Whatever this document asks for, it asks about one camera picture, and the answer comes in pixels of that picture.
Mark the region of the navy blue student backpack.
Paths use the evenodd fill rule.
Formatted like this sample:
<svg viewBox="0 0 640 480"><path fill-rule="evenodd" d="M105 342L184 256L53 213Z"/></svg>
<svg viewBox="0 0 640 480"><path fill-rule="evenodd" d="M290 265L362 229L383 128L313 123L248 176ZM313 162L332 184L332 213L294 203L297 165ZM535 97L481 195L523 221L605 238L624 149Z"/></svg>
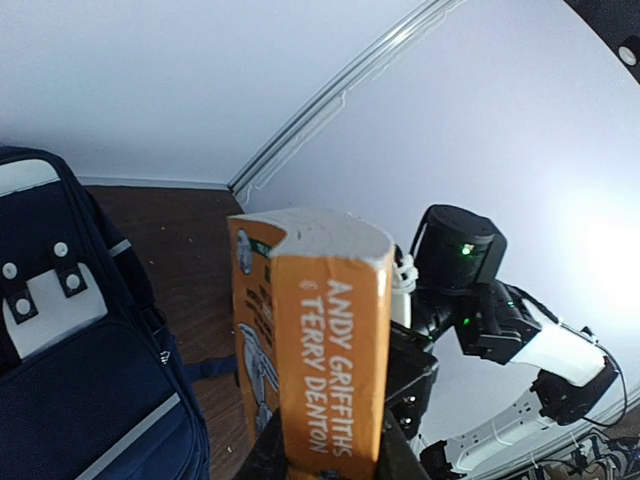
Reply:
<svg viewBox="0 0 640 480"><path fill-rule="evenodd" d="M206 479L185 363L129 240L49 152L1 150L1 475Z"/></svg>

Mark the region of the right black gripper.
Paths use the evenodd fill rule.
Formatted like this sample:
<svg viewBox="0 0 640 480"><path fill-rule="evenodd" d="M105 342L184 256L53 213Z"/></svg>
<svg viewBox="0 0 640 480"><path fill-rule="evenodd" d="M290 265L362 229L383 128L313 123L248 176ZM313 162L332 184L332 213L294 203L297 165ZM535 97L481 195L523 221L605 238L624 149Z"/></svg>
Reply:
<svg viewBox="0 0 640 480"><path fill-rule="evenodd" d="M433 342L412 327L412 294L418 269L413 257L394 250L391 274L391 334L385 406L408 440L419 436L438 373Z"/></svg>

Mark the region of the orange Treehouse paperback book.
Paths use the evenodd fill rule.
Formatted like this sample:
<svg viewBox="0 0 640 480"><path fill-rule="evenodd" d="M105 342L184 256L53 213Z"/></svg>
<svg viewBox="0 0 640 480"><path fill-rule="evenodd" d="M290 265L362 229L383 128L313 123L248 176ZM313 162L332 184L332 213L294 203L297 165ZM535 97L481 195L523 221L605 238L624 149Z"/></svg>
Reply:
<svg viewBox="0 0 640 480"><path fill-rule="evenodd" d="M372 479L380 455L394 244L318 208L229 221L239 386L250 438L281 419L294 479Z"/></svg>

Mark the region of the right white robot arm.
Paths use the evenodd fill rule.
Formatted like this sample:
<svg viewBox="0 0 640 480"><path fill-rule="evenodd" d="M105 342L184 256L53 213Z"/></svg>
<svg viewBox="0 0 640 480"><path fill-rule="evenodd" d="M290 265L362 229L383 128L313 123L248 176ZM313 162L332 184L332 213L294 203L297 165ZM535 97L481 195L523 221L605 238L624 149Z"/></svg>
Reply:
<svg viewBox="0 0 640 480"><path fill-rule="evenodd" d="M562 324L530 294L498 280L504 253L490 238L425 242L394 255L387 407L408 441L421 433L438 371L434 346L447 331L467 356L538 371L493 418L419 448L414 464L424 479L463 479L538 432L586 418L622 375L589 330Z"/></svg>

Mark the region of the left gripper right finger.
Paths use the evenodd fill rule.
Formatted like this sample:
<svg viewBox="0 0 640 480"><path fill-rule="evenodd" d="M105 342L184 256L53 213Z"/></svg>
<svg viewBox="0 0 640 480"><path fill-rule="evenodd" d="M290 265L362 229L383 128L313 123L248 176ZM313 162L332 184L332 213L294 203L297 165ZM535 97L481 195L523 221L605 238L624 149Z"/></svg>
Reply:
<svg viewBox="0 0 640 480"><path fill-rule="evenodd" d="M429 479L391 412L384 413L376 478L379 480Z"/></svg>

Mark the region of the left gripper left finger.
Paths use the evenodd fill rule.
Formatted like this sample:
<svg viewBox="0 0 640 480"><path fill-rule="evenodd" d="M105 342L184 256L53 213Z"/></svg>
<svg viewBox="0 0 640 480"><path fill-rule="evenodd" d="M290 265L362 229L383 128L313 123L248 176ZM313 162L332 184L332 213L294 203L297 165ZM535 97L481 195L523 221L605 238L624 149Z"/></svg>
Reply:
<svg viewBox="0 0 640 480"><path fill-rule="evenodd" d="M239 480L285 480L288 462L280 410L277 409L239 469Z"/></svg>

